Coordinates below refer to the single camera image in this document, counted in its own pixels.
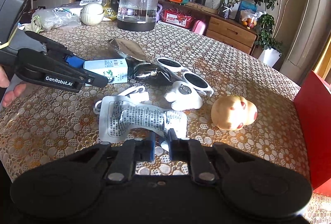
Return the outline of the yellow squishy bear toy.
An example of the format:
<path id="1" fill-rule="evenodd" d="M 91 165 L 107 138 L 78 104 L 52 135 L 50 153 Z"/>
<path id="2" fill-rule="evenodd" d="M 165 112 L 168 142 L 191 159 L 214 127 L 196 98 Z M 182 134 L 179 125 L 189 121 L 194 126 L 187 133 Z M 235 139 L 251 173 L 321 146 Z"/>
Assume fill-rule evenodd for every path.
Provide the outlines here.
<path id="1" fill-rule="evenodd" d="M 257 116 L 255 104 L 237 95 L 219 97 L 211 108 L 211 121 L 224 131 L 239 131 Z"/>

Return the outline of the white plush toy keychain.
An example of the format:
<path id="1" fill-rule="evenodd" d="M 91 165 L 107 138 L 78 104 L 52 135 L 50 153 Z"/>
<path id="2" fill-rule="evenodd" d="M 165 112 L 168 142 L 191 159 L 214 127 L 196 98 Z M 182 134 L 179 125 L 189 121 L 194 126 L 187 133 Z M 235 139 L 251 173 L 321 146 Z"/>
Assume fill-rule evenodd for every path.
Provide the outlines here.
<path id="1" fill-rule="evenodd" d="M 203 100 L 197 91 L 183 81 L 175 81 L 164 98 L 175 111 L 197 110 L 203 105 Z"/>

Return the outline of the white green carton box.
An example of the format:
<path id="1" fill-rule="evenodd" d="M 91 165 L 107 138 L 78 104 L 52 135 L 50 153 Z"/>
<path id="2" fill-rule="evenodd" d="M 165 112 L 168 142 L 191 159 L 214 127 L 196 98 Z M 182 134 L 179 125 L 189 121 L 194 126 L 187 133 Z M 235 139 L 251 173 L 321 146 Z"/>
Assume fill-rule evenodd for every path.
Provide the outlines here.
<path id="1" fill-rule="evenodd" d="M 85 61 L 83 68 L 108 78 L 109 84 L 127 83 L 128 66 L 124 58 Z"/>

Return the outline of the silver foil snack bag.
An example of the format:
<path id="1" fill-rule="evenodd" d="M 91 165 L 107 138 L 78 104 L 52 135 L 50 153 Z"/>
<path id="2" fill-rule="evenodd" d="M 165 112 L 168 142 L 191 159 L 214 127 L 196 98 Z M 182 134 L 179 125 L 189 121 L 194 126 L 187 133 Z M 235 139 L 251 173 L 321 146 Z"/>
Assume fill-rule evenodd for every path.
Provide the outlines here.
<path id="1" fill-rule="evenodd" d="M 148 61 L 146 54 L 135 41 L 116 37 L 108 40 L 107 45 L 111 56 L 120 56 L 121 58 L 139 62 Z"/>

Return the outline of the black shiny snack packet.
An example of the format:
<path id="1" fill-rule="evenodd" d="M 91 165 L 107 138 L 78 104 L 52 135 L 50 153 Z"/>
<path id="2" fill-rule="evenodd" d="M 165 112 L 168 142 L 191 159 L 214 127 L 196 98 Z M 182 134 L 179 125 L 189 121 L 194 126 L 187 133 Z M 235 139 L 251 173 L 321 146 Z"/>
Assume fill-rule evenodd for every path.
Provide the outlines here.
<path id="1" fill-rule="evenodd" d="M 164 67 L 149 62 L 126 59 L 128 78 L 144 82 L 152 86 L 170 86 L 172 79 Z"/>

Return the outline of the white round sunglasses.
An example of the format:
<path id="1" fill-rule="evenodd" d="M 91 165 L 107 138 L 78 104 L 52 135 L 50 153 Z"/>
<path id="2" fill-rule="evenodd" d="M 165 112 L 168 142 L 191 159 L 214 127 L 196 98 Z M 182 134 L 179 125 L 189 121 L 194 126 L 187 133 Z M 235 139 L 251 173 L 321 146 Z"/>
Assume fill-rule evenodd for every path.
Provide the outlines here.
<path id="1" fill-rule="evenodd" d="M 165 67 L 165 69 L 168 69 L 173 74 L 179 74 L 182 81 L 188 83 L 202 95 L 211 97 L 214 94 L 214 90 L 205 79 L 191 72 L 179 62 L 166 57 L 159 57 L 156 59 L 156 62 L 158 65 Z"/>

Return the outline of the clear plastic bag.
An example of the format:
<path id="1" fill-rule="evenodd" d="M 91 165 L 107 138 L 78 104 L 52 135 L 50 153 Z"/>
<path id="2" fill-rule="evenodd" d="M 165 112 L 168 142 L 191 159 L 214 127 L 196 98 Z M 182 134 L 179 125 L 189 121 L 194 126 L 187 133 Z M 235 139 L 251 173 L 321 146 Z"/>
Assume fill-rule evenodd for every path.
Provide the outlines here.
<path id="1" fill-rule="evenodd" d="M 36 33 L 48 32 L 60 27 L 79 27 L 81 21 L 79 16 L 63 8 L 39 9 L 31 18 L 30 31 Z"/>

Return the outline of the cream ribbed round container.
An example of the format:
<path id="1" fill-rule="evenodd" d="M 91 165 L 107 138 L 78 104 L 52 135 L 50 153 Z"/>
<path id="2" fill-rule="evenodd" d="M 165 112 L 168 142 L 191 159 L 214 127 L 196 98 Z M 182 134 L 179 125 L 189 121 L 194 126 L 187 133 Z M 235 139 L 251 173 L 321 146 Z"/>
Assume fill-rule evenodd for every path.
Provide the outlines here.
<path id="1" fill-rule="evenodd" d="M 94 26 L 101 23 L 103 17 L 103 6 L 98 3 L 89 3 L 81 10 L 80 20 L 85 25 Z"/>

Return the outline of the red gift box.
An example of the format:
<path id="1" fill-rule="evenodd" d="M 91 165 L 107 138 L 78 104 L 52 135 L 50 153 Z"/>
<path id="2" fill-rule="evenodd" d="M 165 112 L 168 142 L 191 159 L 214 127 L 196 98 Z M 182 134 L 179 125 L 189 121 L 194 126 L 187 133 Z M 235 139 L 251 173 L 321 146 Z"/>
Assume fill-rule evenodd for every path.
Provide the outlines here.
<path id="1" fill-rule="evenodd" d="M 193 16 L 174 9 L 166 9 L 162 15 L 163 22 L 185 29 L 190 29 L 194 20 Z"/>

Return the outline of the white planter pot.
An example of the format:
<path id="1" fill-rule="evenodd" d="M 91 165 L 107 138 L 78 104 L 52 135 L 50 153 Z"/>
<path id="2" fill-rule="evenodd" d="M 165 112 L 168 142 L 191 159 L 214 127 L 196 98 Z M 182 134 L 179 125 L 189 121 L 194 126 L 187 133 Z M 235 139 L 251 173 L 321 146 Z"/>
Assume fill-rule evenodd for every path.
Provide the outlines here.
<path id="1" fill-rule="evenodd" d="M 263 50 L 260 56 L 258 57 L 258 60 L 260 60 L 267 66 L 273 67 L 280 57 L 281 57 L 281 53 L 271 48 L 271 49 Z"/>

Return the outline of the pink small case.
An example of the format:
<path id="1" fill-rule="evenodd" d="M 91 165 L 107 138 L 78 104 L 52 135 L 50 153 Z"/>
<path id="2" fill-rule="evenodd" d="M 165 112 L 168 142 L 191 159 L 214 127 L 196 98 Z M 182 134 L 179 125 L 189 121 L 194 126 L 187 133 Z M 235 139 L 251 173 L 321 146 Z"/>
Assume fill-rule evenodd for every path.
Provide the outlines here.
<path id="1" fill-rule="evenodd" d="M 191 31 L 196 34 L 203 35 L 206 31 L 206 23 L 202 20 L 196 20 Z"/>

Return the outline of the wooden tv cabinet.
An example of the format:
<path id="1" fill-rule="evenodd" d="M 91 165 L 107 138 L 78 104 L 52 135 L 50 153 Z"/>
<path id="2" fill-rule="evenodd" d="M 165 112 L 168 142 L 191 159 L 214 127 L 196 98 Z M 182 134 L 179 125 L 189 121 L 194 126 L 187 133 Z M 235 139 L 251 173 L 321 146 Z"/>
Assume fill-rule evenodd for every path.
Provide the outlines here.
<path id="1" fill-rule="evenodd" d="M 247 29 L 233 19 L 224 19 L 216 14 L 193 6 L 181 5 L 168 0 L 160 0 L 159 3 L 165 9 L 177 9 L 204 21 L 206 23 L 205 36 L 223 42 L 248 55 L 252 55 L 255 47 L 254 43 L 258 38 L 254 30 Z"/>

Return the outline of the red cardboard box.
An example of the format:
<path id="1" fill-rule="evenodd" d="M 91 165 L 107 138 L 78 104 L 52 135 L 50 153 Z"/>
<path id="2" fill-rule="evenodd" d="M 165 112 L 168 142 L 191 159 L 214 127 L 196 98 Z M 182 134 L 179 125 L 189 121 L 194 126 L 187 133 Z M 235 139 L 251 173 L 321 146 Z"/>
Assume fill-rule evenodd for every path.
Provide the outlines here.
<path id="1" fill-rule="evenodd" d="M 315 193 L 330 196 L 330 85 L 311 71 L 293 100 Z"/>

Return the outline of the fruit bag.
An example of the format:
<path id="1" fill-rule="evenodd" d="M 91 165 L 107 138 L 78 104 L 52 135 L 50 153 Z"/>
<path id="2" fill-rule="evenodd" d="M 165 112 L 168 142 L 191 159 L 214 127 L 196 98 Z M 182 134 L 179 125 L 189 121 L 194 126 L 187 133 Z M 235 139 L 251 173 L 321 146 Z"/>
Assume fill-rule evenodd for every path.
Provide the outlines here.
<path id="1" fill-rule="evenodd" d="M 252 10 L 241 10 L 240 11 L 240 24 L 247 29 L 253 29 L 257 25 L 258 19 L 265 15 L 266 12 L 253 12 Z"/>

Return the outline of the standing air conditioner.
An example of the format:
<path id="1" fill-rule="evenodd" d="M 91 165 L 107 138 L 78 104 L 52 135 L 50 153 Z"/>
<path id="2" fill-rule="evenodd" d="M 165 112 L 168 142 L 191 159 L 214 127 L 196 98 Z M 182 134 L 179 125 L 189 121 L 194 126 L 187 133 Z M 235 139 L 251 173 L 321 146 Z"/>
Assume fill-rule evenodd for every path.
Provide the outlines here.
<path id="1" fill-rule="evenodd" d="M 330 34 L 330 0 L 306 0 L 305 8 L 280 72 L 300 85 L 314 69 Z"/>

